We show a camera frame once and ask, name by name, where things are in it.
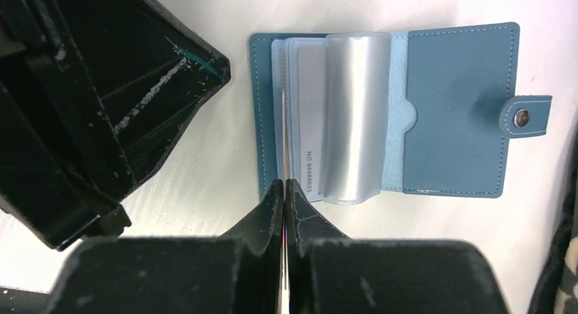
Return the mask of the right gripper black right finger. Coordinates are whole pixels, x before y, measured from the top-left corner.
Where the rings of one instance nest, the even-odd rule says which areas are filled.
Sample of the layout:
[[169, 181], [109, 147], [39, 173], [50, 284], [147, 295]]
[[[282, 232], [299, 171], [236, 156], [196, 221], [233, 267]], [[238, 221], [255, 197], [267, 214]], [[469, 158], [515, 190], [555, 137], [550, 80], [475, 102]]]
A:
[[286, 181], [286, 240], [291, 313], [352, 312], [352, 241]]

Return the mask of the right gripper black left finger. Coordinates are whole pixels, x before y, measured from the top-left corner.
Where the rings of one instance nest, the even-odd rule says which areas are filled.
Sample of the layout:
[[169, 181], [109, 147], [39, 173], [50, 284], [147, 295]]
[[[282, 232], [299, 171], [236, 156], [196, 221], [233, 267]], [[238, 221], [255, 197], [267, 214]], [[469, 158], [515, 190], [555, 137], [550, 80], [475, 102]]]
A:
[[231, 313], [276, 313], [282, 279], [284, 182], [275, 179], [258, 205], [221, 235], [235, 242]]

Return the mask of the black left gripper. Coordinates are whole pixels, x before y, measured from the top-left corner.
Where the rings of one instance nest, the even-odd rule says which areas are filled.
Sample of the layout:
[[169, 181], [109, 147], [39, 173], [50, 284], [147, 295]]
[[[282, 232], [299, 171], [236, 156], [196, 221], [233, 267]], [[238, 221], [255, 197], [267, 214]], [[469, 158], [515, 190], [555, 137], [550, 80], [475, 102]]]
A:
[[1, 0], [1, 199], [51, 249], [119, 236], [150, 179], [231, 78], [158, 0]]

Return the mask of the blue leather card holder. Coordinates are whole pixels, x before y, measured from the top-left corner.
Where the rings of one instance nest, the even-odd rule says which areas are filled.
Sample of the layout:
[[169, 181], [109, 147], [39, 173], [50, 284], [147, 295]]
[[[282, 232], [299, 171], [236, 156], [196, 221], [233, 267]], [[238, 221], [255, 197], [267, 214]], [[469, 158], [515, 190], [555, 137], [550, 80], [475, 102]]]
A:
[[519, 35], [515, 22], [251, 35], [260, 190], [275, 179], [300, 184], [297, 53], [322, 44], [319, 201], [359, 204], [382, 191], [499, 197], [508, 143], [544, 135], [552, 102], [515, 94]]

